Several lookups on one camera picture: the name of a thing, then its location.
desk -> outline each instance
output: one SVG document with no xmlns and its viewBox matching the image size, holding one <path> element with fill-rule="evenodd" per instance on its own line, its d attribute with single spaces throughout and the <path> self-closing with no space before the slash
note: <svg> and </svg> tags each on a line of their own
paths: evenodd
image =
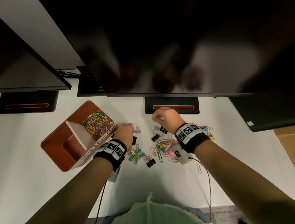
<svg viewBox="0 0 295 224">
<path fill-rule="evenodd" d="M 71 91 L 60 91 L 53 113 L 0 115 L 0 223 L 26 222 L 46 201 L 80 170 L 65 172 L 40 148 L 41 141 L 86 100 L 92 100 L 116 123 L 139 125 L 137 143 L 148 154 L 155 123 L 144 113 L 143 97 L 77 97 L 78 80 L 68 79 Z M 210 126 L 216 143 L 266 177 L 295 199 L 295 168 L 274 132 L 252 133 L 226 97 L 200 97 L 199 115 L 182 115 L 184 120 Z M 112 215 L 143 202 L 149 192 L 153 201 L 208 207 L 209 183 L 197 162 L 187 165 L 167 158 L 148 168 L 143 160 L 125 160 L 116 183 L 108 182 L 99 216 Z M 232 205 L 231 200 L 211 178 L 212 206 Z M 89 217 L 96 217 L 100 197 Z"/>
</svg>

wristband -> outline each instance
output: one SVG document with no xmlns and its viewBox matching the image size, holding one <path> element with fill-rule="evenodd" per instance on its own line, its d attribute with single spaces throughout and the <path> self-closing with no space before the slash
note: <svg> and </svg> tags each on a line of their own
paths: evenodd
<svg viewBox="0 0 295 224">
<path fill-rule="evenodd" d="M 113 165 L 113 170 L 118 169 L 124 160 L 124 155 L 127 151 L 126 145 L 120 140 L 113 139 L 104 143 L 94 154 L 93 158 L 102 157 L 110 161 Z"/>
<path fill-rule="evenodd" d="M 175 133 L 181 148 L 187 153 L 193 153 L 195 148 L 210 138 L 205 132 L 193 123 L 185 123 Z"/>
</svg>

desk organizer compartment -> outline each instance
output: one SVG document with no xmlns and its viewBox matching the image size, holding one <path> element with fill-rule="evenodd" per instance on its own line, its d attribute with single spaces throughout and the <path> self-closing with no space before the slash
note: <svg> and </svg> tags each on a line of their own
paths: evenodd
<svg viewBox="0 0 295 224">
<path fill-rule="evenodd" d="M 95 112 L 102 112 L 108 118 L 103 123 L 104 133 L 92 137 L 83 123 Z M 92 101 L 86 101 L 42 142 L 41 148 L 63 171 L 83 166 L 95 151 L 116 131 L 117 125 Z"/>
</svg>

